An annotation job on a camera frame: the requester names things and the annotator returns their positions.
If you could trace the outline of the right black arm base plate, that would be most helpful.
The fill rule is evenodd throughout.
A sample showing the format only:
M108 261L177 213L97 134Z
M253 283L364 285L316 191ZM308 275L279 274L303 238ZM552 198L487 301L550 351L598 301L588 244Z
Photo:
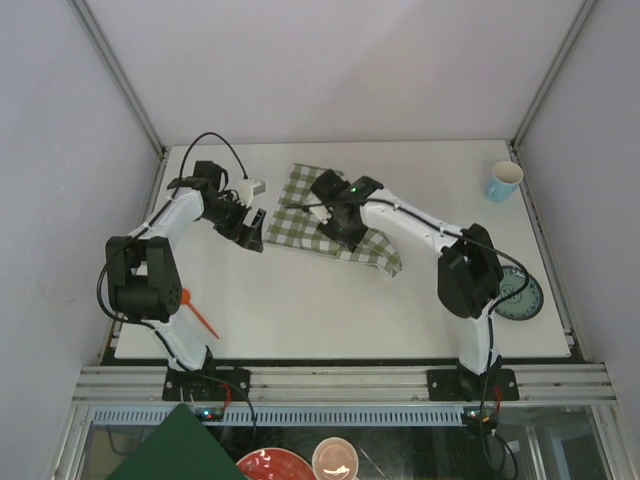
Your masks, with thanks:
M497 394L506 401L518 401L520 393L515 372L501 368L475 375L464 369L430 369L426 372L429 399L435 402L495 401Z

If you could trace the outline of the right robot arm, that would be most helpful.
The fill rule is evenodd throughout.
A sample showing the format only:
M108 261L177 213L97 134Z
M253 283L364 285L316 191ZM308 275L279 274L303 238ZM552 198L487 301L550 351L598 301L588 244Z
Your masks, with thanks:
M503 274L484 227L446 223L402 201L368 176L349 183L333 170L324 171L312 183L303 209L319 220L324 235L350 251L370 230L400 233L433 251L438 299L463 320L457 360L461 391L480 399L493 390L499 355L494 352L491 314Z

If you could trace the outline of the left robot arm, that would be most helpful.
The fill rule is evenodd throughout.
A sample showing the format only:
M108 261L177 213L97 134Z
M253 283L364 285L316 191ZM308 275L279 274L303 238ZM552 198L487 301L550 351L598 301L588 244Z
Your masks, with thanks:
M124 324L150 330L164 348L169 366L187 372L184 388L196 399L215 395L219 376L208 369L210 348L180 312L183 286L174 258L190 226L205 220L224 238L261 253L266 212L245 219L255 197L266 191L262 180L248 176L230 190L228 173L212 161L198 161L193 174L172 179L162 206L127 236L113 236L105 246L105 264L96 293L104 313Z

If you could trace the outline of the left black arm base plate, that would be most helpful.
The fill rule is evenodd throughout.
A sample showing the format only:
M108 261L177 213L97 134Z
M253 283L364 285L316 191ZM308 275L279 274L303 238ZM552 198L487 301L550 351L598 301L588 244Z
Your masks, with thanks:
M242 401L249 394L251 373L246 369L216 370L214 373L189 373L168 369L162 399L175 402Z

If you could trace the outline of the green white checkered cloth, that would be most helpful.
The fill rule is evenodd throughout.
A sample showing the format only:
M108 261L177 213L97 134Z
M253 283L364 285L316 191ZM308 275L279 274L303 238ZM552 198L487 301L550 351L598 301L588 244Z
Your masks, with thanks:
M322 233L315 216L302 210L286 208L289 204L305 203L313 182L324 171L324 168L299 163L291 166L277 209L264 234L264 242L375 267L380 272L395 277L402 271L401 257L382 232L368 230L362 242L351 252Z

